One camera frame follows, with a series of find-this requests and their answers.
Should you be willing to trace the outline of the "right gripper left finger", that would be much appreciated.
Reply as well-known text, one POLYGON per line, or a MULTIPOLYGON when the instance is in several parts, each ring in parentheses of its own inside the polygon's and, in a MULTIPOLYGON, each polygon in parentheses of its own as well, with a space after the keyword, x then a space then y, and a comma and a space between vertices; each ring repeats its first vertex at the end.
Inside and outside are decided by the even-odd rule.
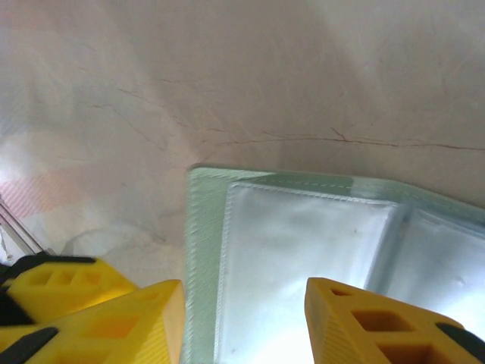
POLYGON ((1 329, 3 363, 177 363, 185 299, 162 281, 50 322, 1 329))

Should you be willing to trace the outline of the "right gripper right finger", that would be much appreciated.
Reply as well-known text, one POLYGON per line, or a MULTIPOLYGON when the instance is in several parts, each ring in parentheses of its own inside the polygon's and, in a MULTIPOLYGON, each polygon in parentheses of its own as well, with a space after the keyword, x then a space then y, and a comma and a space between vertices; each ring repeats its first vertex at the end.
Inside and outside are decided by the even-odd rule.
POLYGON ((326 278, 309 278, 305 317, 316 363, 482 363, 457 321, 326 278))

